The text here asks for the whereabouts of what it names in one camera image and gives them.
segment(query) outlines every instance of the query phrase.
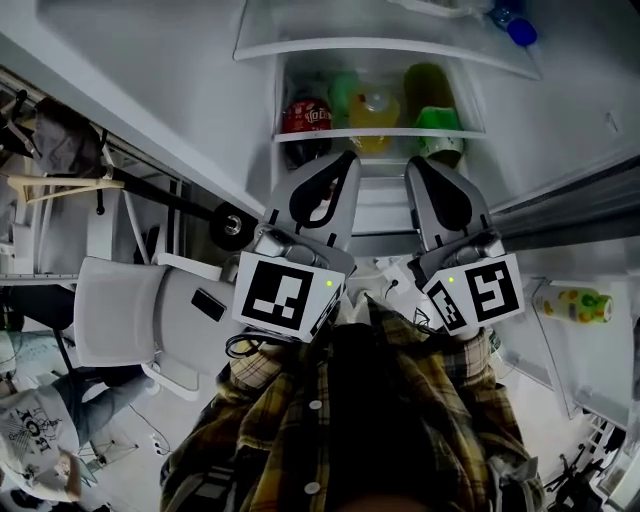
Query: wooden hanger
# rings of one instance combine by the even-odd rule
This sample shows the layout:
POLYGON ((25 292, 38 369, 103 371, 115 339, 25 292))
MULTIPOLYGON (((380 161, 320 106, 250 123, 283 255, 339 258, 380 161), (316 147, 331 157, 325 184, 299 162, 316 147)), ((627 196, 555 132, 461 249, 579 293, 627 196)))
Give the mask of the wooden hanger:
POLYGON ((116 180, 104 180, 94 178, 54 178, 47 176, 25 176, 23 174, 8 174, 7 183, 18 192, 21 201, 27 204, 53 199, 54 197, 81 194, 93 190, 103 190, 108 188, 124 188, 124 182, 116 180), (34 187, 59 186, 73 187, 70 190, 63 190, 53 194, 36 195, 34 187))

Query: refrigerator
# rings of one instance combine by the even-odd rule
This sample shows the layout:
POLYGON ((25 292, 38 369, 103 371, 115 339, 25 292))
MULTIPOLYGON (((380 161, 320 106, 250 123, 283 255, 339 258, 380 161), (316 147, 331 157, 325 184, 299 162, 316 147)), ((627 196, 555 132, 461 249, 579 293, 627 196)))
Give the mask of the refrigerator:
POLYGON ((361 154, 355 256, 406 255, 419 238, 403 173, 419 136, 464 141, 458 170, 483 193, 529 305, 496 326, 506 361, 626 427, 640 314, 640 14, 634 0, 528 0, 536 43, 486 16, 387 0, 4 0, 0 66, 256 217, 287 175, 286 143, 389 136, 361 154), (403 76, 437 64, 462 130, 414 128, 403 76), (400 102, 393 128, 283 133, 296 89, 355 72, 400 102), (541 284, 611 295, 599 327, 540 318, 541 284))

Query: white chair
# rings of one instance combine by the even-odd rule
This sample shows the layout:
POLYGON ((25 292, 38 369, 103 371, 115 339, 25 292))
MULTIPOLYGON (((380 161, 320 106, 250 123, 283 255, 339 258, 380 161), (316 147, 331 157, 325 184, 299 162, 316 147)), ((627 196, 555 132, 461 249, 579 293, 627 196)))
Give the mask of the white chair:
POLYGON ((171 254, 160 254, 158 265, 85 258, 74 304, 80 364, 141 364, 160 385, 186 400, 197 400, 198 375, 216 375, 222 370, 228 362, 226 340, 244 328, 231 318, 234 286, 219 281, 220 271, 171 254), (222 312, 218 320, 192 304, 198 290, 226 306, 222 311, 215 302, 205 300, 217 313, 222 312), (162 367, 154 364, 157 354, 158 361, 171 361, 172 367, 176 363, 195 372, 195 388, 163 374, 162 367))

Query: plaid shirt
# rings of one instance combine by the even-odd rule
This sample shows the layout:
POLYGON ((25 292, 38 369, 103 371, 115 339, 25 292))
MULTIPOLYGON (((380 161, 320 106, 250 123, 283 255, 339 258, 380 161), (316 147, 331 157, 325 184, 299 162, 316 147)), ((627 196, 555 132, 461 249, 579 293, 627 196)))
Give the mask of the plaid shirt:
MULTIPOLYGON (((399 370, 394 386, 410 390, 433 447, 424 464, 435 465, 438 510, 500 510, 513 484, 527 505, 506 510, 540 509, 535 460, 488 364, 484 331, 466 342, 429 337, 373 301, 369 311, 376 345, 399 370)), ((163 511, 325 510, 330 340, 327 327, 310 345, 267 347, 225 368, 218 395, 165 465, 163 511)))

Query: graphic t-shirt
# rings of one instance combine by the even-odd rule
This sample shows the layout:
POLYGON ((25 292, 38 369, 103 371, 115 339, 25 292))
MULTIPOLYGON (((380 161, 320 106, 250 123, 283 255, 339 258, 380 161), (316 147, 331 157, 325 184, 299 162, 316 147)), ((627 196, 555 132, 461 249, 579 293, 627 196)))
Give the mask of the graphic t-shirt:
POLYGON ((60 450, 78 453, 78 433, 52 386, 0 400, 0 468, 23 490, 51 482, 60 450))

